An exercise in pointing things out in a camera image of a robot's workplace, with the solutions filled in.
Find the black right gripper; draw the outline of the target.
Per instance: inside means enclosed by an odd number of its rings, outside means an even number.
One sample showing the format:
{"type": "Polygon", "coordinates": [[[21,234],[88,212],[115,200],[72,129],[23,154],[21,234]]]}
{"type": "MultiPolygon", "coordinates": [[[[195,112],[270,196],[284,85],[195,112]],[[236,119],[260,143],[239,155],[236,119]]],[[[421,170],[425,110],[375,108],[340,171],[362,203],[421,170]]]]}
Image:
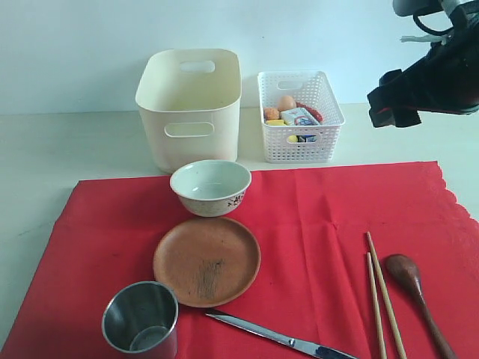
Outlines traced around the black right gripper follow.
{"type": "MultiPolygon", "coordinates": [[[[450,22],[436,30],[421,18],[411,16],[423,37],[403,37],[403,42],[428,42],[430,50],[422,59],[419,74],[424,77],[422,93],[428,96],[428,111],[470,114],[478,111],[478,4],[440,3],[450,22]]],[[[389,84],[402,70],[391,70],[379,78],[367,95],[373,127],[411,127],[421,124],[416,110],[393,108],[389,84]]]]}

